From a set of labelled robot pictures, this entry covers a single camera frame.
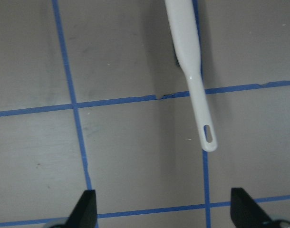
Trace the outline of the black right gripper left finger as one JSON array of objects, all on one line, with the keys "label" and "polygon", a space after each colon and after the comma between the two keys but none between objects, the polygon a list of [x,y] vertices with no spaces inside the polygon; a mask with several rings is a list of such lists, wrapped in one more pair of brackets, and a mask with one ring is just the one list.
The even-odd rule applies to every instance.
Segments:
[{"label": "black right gripper left finger", "polygon": [[97,225],[96,191],[85,190],[65,222],[66,228],[95,228]]}]

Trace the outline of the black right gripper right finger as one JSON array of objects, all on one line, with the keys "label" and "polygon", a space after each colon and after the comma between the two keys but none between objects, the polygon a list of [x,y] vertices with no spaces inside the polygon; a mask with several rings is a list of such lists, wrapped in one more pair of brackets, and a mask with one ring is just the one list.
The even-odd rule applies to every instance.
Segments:
[{"label": "black right gripper right finger", "polygon": [[231,188],[230,217],[237,228],[290,228],[290,221],[272,219],[243,188]]}]

